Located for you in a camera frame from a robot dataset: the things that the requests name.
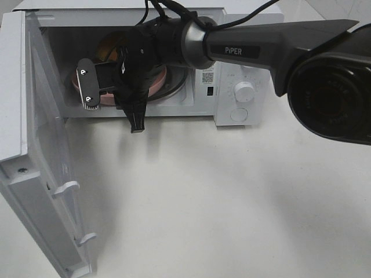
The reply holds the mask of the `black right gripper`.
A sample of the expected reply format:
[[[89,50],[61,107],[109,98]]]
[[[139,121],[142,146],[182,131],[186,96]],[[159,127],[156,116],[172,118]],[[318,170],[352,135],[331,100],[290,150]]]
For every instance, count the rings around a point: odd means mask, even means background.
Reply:
[[[132,56],[125,47],[117,48],[114,96],[130,122],[131,133],[145,129],[147,98],[157,76],[158,64],[143,55]]]

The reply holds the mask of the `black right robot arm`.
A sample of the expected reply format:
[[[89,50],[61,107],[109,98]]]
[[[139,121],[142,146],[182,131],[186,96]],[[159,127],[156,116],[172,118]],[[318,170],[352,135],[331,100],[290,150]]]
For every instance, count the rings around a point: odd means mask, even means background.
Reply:
[[[148,91],[166,65],[204,70],[215,62],[268,70],[310,132],[370,144],[370,25],[301,21],[222,29],[201,17],[156,18],[128,29],[117,44],[115,100],[131,131],[144,130]]]

